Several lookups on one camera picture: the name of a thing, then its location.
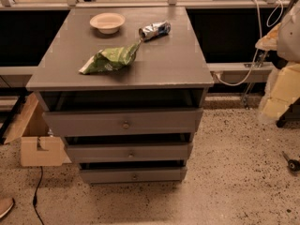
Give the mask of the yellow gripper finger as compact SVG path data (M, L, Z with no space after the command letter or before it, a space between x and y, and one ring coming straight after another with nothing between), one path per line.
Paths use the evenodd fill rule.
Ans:
M280 26L281 23L279 22L256 42L255 47L263 51L276 51L278 49L278 29Z
M300 98L300 64L288 63L282 69L274 68L265 86L260 103L264 120L278 120Z

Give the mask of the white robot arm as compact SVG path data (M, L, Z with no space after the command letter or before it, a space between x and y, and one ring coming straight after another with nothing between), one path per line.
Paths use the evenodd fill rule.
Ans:
M287 61L271 71L259 106L261 118L276 121L300 98L300 12L294 6L287 15L255 44L257 49L275 51Z

